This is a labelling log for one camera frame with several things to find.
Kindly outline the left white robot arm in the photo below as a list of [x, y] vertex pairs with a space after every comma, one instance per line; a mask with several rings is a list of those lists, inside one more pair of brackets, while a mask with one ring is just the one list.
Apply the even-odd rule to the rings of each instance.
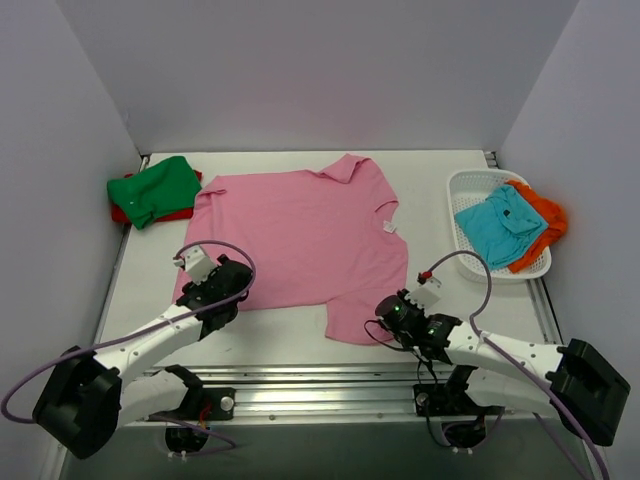
[[174, 364], [151, 369], [233, 321], [249, 294], [255, 265], [195, 248], [177, 262], [190, 280], [157, 318], [116, 340], [67, 350], [32, 411], [33, 421], [78, 459], [102, 449], [132, 422], [197, 419], [213, 406], [203, 382]]

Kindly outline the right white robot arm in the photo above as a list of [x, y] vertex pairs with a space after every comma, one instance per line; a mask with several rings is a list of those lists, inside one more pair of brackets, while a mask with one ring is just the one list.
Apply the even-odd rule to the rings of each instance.
[[400, 290], [375, 309], [384, 330], [424, 360], [451, 365], [444, 400], [455, 412], [503, 407], [558, 417], [577, 436], [613, 444], [630, 384], [590, 343], [539, 344], [487, 331], [446, 314], [426, 314]]

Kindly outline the pink t-shirt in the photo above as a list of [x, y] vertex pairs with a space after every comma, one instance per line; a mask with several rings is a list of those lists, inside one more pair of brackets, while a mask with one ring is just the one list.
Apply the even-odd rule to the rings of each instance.
[[244, 311], [323, 305], [327, 338], [388, 341], [377, 304], [404, 287], [408, 247], [393, 230], [399, 200], [370, 158], [346, 154], [321, 171], [215, 177], [195, 198], [185, 241], [207, 253], [231, 243], [254, 260]]

